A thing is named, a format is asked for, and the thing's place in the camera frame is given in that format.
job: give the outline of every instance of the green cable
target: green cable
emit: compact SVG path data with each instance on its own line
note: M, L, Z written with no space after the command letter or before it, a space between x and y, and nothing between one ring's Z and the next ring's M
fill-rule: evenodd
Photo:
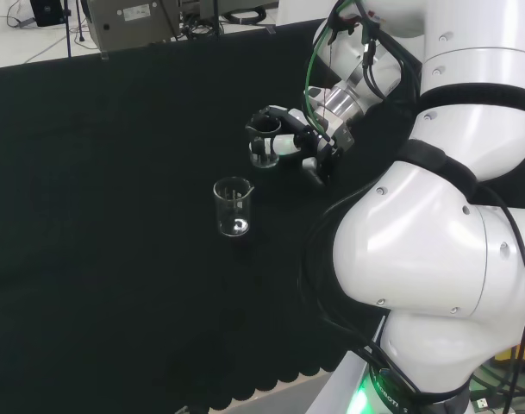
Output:
M341 6L337 8L337 13L342 12L351 2L352 0L346 0L343 4L341 4ZM312 57L310 58L310 63L308 65L308 71L306 72L306 83L304 85L304 98L306 99L306 109L308 110L308 114L312 122L315 124L317 130L320 132L320 134L325 134L325 130L323 129L322 125L319 124L319 122L316 120L316 117L314 116L312 105L310 105L308 88L310 84L310 75L312 74L312 66L314 65L314 61L316 60L317 53L320 50L320 47L322 46L322 43L328 34L329 34L329 28L326 25L325 30L323 31L323 35L320 38L320 40L317 42L317 45L314 48L314 52L312 53Z

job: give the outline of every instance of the label sticker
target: label sticker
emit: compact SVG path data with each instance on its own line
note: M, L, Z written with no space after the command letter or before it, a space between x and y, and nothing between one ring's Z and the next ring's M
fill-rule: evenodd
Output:
M124 9L124 21L129 22L130 20L142 19L151 15L149 4L142 4L141 6L130 7Z

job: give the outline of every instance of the black strap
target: black strap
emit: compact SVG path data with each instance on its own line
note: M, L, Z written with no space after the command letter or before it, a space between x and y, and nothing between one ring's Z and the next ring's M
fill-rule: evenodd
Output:
M463 386L450 392L421 392L416 396L407 396L398 387L394 377L382 374L387 370L375 372L370 367L369 374L375 392L383 404L396 414L463 414L469 403L469 379Z
M397 154L398 161L408 162L444 178L466 196L467 200L477 190L477 177L460 162L444 151L419 140L408 140Z
M440 86L421 95L419 111L439 106L481 104L507 106L525 111L525 89L500 84L456 84Z

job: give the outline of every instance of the table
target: table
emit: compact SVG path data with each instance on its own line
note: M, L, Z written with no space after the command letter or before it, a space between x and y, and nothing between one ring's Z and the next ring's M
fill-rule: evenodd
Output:
M0 413L221 409L336 367L348 344L297 295L303 234L411 123L376 108L324 190L298 166L252 168L244 125L298 106L317 26L0 69ZM518 171L496 186L525 204ZM240 244L216 232L228 175L256 186ZM370 335L379 311L331 293Z

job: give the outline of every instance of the white floor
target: white floor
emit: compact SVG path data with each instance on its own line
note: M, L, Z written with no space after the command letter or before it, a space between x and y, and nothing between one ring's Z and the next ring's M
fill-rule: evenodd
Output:
M63 59L67 57L66 49L66 32L65 25L52 26L50 28L38 28L35 23L26 28L10 28L6 22L6 15L9 7L16 0L0 0L0 67L22 65L36 54L49 50L40 54L39 56L30 60L30 62L38 62L42 60ZM75 10L75 1L69 1L69 8L72 10L70 17L71 36L71 53L72 56L80 56L84 54L99 53L96 44L91 40L88 33L87 23L84 22L84 38L85 42L79 42L84 47L75 43L78 41L78 20ZM269 9L267 11L267 18L261 24L275 24L277 18L277 9ZM20 0L20 2L12 8L11 16L25 21L33 16L29 0ZM264 27L249 27L235 24L228 24L222 20L224 33L235 33L244 30L266 30ZM15 25L16 21L9 19L9 24Z

